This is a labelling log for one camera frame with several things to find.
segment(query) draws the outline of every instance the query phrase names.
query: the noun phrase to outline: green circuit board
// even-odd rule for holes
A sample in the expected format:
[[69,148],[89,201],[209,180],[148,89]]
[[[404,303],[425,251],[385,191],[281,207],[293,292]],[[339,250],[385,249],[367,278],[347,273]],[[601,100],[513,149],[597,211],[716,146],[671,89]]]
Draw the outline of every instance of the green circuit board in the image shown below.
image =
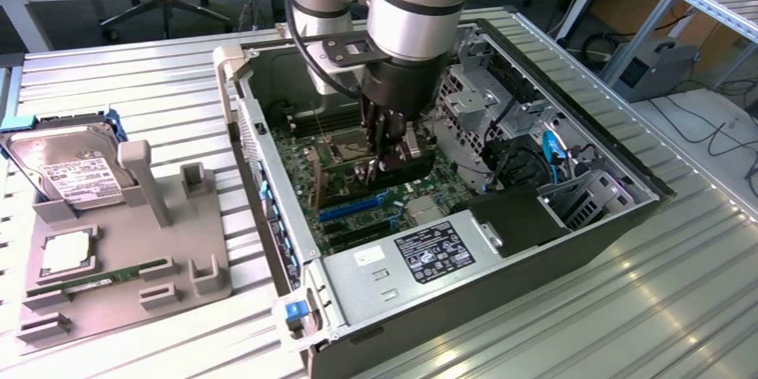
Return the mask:
[[[360,128],[324,132],[305,138],[293,138],[285,130],[272,129],[270,135],[316,244],[324,254],[337,253],[416,226],[416,218],[405,208],[413,199],[427,196],[425,200],[431,198],[440,213],[447,215],[453,206],[471,196],[455,165],[440,152],[436,153],[433,169],[424,178],[368,192],[352,175],[355,163],[369,156]],[[319,214],[324,210],[369,200],[377,194],[383,200],[379,206],[319,222]]]

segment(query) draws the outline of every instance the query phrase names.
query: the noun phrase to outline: gray equipment box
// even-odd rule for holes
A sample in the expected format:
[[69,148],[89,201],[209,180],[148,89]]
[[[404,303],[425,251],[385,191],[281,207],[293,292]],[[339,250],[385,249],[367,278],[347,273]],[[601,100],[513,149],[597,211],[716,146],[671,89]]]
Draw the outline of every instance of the gray equipment box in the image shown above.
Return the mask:
[[[624,43],[617,47],[613,56],[627,45],[628,43]],[[628,103],[668,95],[690,72],[698,55],[696,46],[671,37],[651,38],[640,44],[635,57],[613,84],[615,93]]]

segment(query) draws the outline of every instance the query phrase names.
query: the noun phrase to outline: hard drive label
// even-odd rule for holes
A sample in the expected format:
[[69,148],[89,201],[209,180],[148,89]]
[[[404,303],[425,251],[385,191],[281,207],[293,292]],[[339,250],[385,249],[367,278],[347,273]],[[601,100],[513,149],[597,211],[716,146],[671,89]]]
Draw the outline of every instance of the hard drive label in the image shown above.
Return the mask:
[[96,158],[41,166],[52,186],[69,203],[97,200],[121,194],[105,159]]
[[395,239],[395,245],[421,284],[476,262],[449,222]]

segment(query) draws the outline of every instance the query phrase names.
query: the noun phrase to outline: metal bracket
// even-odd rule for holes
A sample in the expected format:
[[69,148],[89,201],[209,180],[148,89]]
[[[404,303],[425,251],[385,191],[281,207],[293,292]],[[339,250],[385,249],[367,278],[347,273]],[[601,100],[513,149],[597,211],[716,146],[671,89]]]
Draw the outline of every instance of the metal bracket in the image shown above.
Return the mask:
[[337,34],[323,42],[323,51],[331,63],[337,67],[361,66],[389,60],[367,34]]
[[236,80],[245,72],[246,60],[258,55],[257,51],[242,51],[241,46],[218,46],[213,49],[213,71],[216,86],[224,108],[224,122],[232,122],[232,108],[228,100],[226,82]]

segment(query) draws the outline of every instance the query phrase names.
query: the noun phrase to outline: hard drive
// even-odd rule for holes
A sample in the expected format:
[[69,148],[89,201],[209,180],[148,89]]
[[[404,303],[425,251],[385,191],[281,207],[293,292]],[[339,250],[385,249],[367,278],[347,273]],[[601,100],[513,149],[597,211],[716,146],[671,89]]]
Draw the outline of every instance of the hard drive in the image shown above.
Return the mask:
[[41,201],[65,200],[73,209],[122,201],[134,178],[117,161],[125,141],[114,110],[69,117],[6,117],[0,153],[37,189]]

